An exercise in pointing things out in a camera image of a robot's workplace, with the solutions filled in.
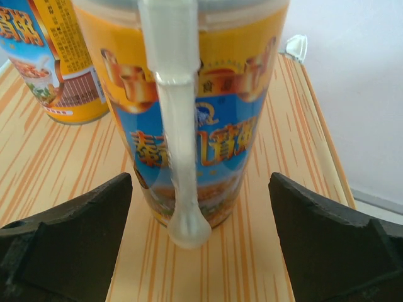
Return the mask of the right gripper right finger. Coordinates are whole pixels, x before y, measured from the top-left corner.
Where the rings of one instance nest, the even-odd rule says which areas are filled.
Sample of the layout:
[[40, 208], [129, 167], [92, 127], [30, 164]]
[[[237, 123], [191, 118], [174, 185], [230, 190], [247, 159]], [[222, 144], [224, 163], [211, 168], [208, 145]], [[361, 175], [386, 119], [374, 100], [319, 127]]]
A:
[[296, 301], [402, 301], [402, 225], [278, 172], [268, 189]]

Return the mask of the yellow porridge can with spoon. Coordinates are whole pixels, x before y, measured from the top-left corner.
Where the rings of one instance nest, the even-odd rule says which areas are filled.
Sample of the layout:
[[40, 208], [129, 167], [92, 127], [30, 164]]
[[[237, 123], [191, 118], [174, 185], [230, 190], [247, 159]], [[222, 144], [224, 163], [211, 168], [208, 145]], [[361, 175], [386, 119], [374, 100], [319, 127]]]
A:
[[155, 218], [184, 249], [232, 212], [288, 1], [74, 1]]

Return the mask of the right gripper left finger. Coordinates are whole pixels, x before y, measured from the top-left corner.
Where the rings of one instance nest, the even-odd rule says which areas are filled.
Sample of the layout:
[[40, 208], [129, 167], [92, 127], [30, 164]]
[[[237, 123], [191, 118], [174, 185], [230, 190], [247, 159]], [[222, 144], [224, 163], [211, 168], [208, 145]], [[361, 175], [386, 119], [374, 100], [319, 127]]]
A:
[[1, 227], [1, 301], [105, 301], [131, 200], [124, 172]]

